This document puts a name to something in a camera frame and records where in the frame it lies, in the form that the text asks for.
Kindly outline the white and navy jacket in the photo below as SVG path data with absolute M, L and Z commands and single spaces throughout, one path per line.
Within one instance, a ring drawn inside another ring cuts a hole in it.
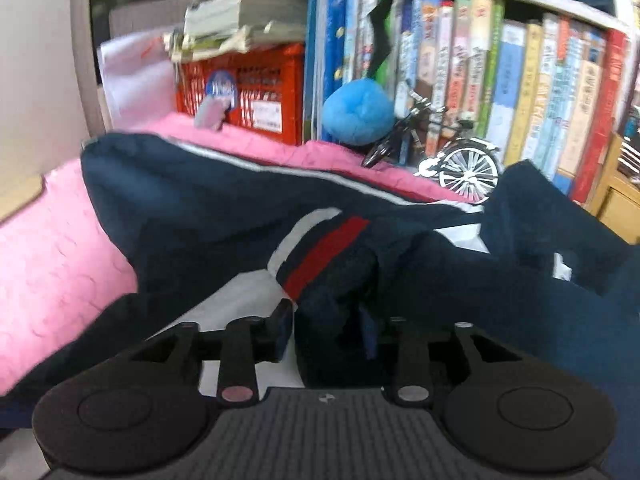
M 639 249 L 532 165 L 484 204 L 411 203 L 356 180 L 110 133 L 82 152 L 93 210 L 134 268 L 113 301 L 10 396 L 48 389 L 142 341 L 237 275 L 267 271 L 295 301 L 311 388 L 378 385 L 392 318 L 470 322 L 601 388 L 620 419 L 617 479 L 639 474 Z

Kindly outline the miniature bicycle model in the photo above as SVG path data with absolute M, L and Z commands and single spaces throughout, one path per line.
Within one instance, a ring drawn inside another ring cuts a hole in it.
M 418 137 L 419 122 L 439 131 L 450 130 L 452 136 L 434 155 L 423 155 L 413 173 L 437 183 L 441 188 L 454 192 L 471 203 L 482 204 L 496 188 L 502 170 L 498 161 L 500 148 L 486 139 L 472 135 L 474 122 L 460 119 L 453 126 L 438 122 L 434 116 L 444 116 L 448 108 L 436 107 L 426 96 L 413 88 L 408 89 L 413 104 L 404 118 L 397 119 L 390 133 L 372 145 L 360 164 L 371 169 L 383 159 L 400 154 L 401 141 L 405 136 L 425 148 Z

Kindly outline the pink bunny pattern blanket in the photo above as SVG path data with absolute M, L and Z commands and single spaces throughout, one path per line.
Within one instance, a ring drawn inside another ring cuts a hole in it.
M 436 183 L 383 162 L 374 169 L 337 144 L 282 144 L 246 129 L 195 128 L 172 113 L 143 131 L 256 162 L 352 177 L 410 202 L 469 202 Z M 113 300 L 133 292 L 134 270 L 108 240 L 73 159 L 44 179 L 44 192 L 1 226 L 1 391 L 80 333 Z

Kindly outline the blue plush ball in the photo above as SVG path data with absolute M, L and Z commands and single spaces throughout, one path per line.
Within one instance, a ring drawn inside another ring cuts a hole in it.
M 394 104 L 373 79 L 343 84 L 324 102 L 322 130 L 334 141 L 365 146 L 383 139 L 395 123 Z

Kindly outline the wooden drawer organizer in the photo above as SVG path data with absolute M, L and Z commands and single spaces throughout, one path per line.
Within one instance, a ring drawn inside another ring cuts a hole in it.
M 631 245 L 639 244 L 639 187 L 620 172 L 623 138 L 612 135 L 585 208 Z

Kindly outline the red plastic crate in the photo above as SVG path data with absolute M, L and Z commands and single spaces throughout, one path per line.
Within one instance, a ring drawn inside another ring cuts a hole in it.
M 238 106 L 227 115 L 226 122 L 283 144 L 301 144 L 304 57 L 302 44 L 282 44 L 181 63 L 177 68 L 177 110 L 194 116 L 204 99 L 210 74 L 228 70 L 235 76 Z

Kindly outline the round blue tag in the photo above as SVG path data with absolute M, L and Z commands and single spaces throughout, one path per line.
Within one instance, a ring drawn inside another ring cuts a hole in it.
M 217 131 L 237 106 L 235 76 L 228 70 L 214 70 L 206 82 L 205 96 L 194 116 L 194 125 L 199 129 Z

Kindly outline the row of books left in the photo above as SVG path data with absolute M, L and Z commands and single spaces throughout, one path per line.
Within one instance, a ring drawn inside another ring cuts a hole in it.
M 638 124 L 639 0 L 309 0 L 308 18 L 309 140 L 343 144 L 321 125 L 343 84 L 375 80 L 395 122 L 413 88 L 448 108 L 438 122 L 472 120 L 472 135 L 500 148 L 502 171 L 530 162 L 585 205 L 612 135 Z M 419 122 L 426 147 L 405 136 L 382 162 L 415 172 L 450 136 Z

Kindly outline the white paper bag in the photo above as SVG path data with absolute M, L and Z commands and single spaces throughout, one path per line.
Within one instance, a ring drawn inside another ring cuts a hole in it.
M 113 129 L 137 128 L 176 110 L 175 70 L 165 51 L 166 32 L 134 32 L 108 40 L 96 51 Z

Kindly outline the stack of papers and books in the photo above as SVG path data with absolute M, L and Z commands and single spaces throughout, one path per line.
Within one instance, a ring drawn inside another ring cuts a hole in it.
M 308 0 L 181 0 L 183 25 L 163 36 L 172 62 L 299 44 L 305 40 Z

